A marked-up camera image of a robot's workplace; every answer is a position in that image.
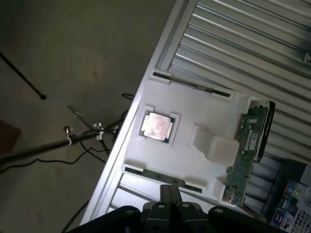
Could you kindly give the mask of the green RAM stick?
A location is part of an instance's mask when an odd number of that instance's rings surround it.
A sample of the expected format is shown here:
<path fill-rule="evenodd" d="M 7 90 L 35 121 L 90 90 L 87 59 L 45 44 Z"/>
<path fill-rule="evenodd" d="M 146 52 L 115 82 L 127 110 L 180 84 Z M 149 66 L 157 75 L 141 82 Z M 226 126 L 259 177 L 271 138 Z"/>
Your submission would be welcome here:
<path fill-rule="evenodd" d="M 168 77 L 167 79 L 169 81 L 171 81 L 171 82 L 179 83 L 179 84 L 191 87 L 193 89 L 197 89 L 197 90 L 200 90 L 200 91 L 208 92 L 208 93 L 211 93 L 211 94 L 217 94 L 217 95 L 224 96 L 224 97 L 230 97 L 231 96 L 231 94 L 229 94 L 229 93 L 223 92 L 221 90 L 216 90 L 214 88 L 204 87 L 204 86 L 201 86 L 201 85 L 189 83 L 189 82 L 182 81 L 182 80 L 179 80 L 179 79 L 176 79 L 176 78 L 172 78 L 172 77 Z"/>

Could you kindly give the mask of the green graphics card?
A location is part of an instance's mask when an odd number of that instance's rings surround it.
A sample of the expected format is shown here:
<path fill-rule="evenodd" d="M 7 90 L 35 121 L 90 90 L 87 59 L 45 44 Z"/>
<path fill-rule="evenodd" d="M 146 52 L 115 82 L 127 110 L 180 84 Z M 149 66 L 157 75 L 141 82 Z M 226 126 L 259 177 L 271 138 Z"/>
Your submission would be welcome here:
<path fill-rule="evenodd" d="M 235 162 L 227 169 L 224 195 L 231 203 L 243 207 L 246 186 L 254 162 L 260 162 L 274 118 L 276 104 L 272 101 L 254 102 L 240 117 L 235 140 L 239 149 Z"/>

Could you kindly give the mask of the silver CPU chip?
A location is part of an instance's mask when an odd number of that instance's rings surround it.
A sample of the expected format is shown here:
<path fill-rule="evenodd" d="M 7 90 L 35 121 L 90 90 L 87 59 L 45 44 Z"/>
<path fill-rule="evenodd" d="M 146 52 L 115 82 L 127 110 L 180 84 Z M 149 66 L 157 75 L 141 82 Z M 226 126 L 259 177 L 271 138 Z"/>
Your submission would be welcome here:
<path fill-rule="evenodd" d="M 138 135 L 169 144 L 175 123 L 175 117 L 165 116 L 146 109 L 142 117 Z"/>

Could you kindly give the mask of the white plastic parts rack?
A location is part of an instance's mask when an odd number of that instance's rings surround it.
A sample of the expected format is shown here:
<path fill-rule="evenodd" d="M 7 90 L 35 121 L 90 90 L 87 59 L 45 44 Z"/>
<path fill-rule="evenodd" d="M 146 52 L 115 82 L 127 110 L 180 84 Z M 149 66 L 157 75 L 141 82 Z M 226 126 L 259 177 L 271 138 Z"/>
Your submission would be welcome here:
<path fill-rule="evenodd" d="M 224 195 L 227 169 L 235 162 L 241 115 L 254 102 L 267 102 L 226 88 L 224 97 L 171 82 L 153 71 L 142 92 L 122 170 L 141 179 L 176 185 L 219 203 L 236 206 Z M 169 144 L 138 135 L 145 110 L 176 118 Z"/>

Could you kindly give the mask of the open grey PC case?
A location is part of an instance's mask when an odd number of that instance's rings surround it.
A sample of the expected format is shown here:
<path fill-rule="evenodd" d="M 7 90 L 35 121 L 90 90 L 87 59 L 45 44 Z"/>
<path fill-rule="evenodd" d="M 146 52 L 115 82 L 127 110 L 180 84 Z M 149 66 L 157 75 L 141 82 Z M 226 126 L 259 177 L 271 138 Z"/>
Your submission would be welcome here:
<path fill-rule="evenodd" d="M 284 162 L 264 216 L 285 232 L 311 233 L 311 165 Z"/>

